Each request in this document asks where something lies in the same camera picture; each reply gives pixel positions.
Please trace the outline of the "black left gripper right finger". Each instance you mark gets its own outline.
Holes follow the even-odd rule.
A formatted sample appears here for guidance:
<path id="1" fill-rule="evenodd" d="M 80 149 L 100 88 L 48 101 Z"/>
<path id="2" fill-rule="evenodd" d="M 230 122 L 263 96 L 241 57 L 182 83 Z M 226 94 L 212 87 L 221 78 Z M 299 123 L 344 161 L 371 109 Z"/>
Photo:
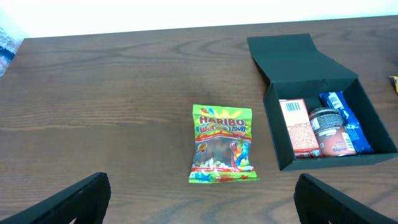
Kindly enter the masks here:
<path id="1" fill-rule="evenodd" d="M 301 223 L 397 224 L 310 174 L 300 174 L 294 203 Z"/>

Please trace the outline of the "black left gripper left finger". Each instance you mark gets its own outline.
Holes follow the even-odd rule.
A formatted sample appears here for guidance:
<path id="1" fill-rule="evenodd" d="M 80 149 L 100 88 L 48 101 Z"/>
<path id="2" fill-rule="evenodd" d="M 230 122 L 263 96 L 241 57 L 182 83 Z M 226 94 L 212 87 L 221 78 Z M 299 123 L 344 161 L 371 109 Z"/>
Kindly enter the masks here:
<path id="1" fill-rule="evenodd" d="M 3 224 L 102 224 L 111 198 L 107 174 L 97 172 L 55 195 L 1 220 Z"/>

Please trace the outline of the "brown Pringles can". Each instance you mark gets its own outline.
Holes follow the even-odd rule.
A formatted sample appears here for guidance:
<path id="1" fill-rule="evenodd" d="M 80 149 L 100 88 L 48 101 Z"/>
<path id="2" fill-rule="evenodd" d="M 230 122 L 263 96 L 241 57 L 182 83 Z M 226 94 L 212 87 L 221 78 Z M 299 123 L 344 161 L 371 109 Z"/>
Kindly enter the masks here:
<path id="1" fill-rule="evenodd" d="M 309 119 L 323 157 L 356 155 L 337 109 L 317 108 L 309 114 Z"/>

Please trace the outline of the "blue cookie packet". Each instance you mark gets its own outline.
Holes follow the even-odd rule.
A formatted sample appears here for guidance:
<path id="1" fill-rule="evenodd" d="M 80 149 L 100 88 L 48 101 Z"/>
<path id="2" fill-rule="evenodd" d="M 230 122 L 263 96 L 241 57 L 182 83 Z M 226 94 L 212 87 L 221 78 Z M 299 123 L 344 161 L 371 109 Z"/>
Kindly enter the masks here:
<path id="1" fill-rule="evenodd" d="M 357 154 L 373 154 L 374 151 L 366 139 L 363 129 L 346 102 L 342 91 L 320 93 L 319 98 L 322 103 L 328 107 L 337 109 L 343 120 L 343 126 L 348 133 L 349 138 Z"/>

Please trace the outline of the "black gift box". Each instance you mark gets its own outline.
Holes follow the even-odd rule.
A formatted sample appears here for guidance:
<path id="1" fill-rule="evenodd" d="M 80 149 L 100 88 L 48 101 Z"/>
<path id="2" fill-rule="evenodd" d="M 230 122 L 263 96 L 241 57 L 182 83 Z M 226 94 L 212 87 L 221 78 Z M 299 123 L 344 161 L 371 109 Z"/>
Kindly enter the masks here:
<path id="1" fill-rule="evenodd" d="M 259 71 L 270 81 L 264 107 L 281 171 L 371 165 L 397 156 L 397 146 L 358 75 L 318 51 L 309 34 L 250 37 L 248 46 Z M 322 105 L 319 94 L 331 91 L 342 91 L 374 152 L 296 159 L 279 101 L 304 99 L 312 111 Z"/>

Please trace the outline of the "yellow snack packet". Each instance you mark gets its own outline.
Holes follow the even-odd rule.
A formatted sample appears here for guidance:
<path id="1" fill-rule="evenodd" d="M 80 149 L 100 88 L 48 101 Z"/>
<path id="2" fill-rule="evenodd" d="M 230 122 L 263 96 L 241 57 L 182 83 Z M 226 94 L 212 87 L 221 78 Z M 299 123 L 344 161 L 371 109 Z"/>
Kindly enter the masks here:
<path id="1" fill-rule="evenodd" d="M 389 81 L 391 82 L 394 91 L 398 94 L 398 76 L 389 76 Z"/>

